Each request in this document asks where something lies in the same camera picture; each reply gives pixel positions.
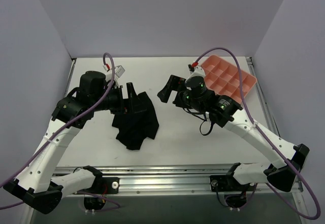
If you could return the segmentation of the aluminium mounting rail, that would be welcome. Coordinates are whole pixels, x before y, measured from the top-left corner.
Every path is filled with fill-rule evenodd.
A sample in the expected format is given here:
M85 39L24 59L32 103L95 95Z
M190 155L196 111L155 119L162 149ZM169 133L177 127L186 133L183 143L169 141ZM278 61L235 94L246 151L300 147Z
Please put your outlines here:
M58 190L65 198L71 195L85 195L85 197L100 200L112 196L144 196L159 195L206 195L211 191L211 175L226 175L231 165L181 165L181 166L126 166L126 167L59 167L45 174L41 180L38 170L23 170L16 178L20 185L28 190L37 192ZM117 194L96 195L79 192L90 188L95 180L101 177L118 177L119 192Z

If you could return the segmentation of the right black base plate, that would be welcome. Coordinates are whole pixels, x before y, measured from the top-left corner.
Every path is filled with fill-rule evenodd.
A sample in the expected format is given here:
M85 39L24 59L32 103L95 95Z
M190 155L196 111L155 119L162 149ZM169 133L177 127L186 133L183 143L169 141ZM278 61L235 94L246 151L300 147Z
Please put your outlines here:
M244 192L253 191L254 186L250 184L241 185L233 177L226 175L211 175L210 186L212 192Z

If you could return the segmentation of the pink compartment tray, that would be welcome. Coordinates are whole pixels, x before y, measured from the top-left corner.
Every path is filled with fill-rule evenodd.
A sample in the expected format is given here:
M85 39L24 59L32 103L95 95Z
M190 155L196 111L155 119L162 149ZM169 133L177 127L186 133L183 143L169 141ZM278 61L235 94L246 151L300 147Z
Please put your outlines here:
M240 91L246 96L257 82L253 75L238 70L236 65L216 55L209 56L200 67L205 72L208 89L219 95L227 95L238 103L242 103Z

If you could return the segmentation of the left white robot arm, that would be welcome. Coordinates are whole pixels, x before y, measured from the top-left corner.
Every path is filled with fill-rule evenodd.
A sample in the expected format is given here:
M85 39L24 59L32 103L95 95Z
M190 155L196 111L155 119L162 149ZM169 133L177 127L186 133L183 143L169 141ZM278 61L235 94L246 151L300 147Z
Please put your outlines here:
M100 192L103 174L94 167L85 166L61 177L53 177L53 173L69 144L95 112L109 110L122 115L146 110L133 84L127 83L126 88L128 97L125 99L113 73L88 71L83 74L79 86L57 103L32 159L3 184L4 190L42 214L50 213L61 199L80 190Z

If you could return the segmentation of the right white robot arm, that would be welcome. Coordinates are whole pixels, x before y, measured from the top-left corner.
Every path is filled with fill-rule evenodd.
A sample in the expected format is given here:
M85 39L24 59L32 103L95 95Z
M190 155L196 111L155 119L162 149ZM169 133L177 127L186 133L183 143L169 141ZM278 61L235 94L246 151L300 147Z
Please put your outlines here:
M157 96L167 103L172 91L177 93L175 106L203 114L212 124L238 135L267 158L266 163L235 163L226 174L228 188L236 190L251 183L268 183L280 191L291 191L296 173L302 170L309 153L307 146L287 142L257 121L250 121L239 103L208 89L201 76L186 80L171 75Z

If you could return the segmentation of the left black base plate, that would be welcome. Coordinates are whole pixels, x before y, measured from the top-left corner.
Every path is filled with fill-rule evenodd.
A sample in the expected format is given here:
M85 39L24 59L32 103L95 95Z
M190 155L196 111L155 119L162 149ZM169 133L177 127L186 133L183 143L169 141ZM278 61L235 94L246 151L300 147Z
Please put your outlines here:
M95 180L90 188L77 191L91 193L96 195L102 194L117 194L119 192L119 178L118 177L101 177Z

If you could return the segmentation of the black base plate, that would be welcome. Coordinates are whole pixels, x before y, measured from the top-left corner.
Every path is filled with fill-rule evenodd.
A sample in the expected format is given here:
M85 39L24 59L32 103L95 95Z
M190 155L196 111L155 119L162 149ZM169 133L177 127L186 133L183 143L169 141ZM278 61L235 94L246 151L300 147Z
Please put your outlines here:
M226 175L211 175L210 186L212 192L244 192L253 191L254 186L250 184L241 185L233 177Z
M118 177L101 177L95 180L90 188L77 191L91 193L96 195L102 194L117 194L119 192L119 178Z

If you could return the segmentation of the black underwear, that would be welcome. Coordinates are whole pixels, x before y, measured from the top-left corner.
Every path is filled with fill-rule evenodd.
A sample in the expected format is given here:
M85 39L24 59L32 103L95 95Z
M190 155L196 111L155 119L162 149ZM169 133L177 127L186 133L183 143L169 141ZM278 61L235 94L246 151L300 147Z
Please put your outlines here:
M147 110L135 114L115 115L112 127L119 129L116 139L128 150L140 150L144 139L154 140L159 123L154 105L146 92L139 94Z

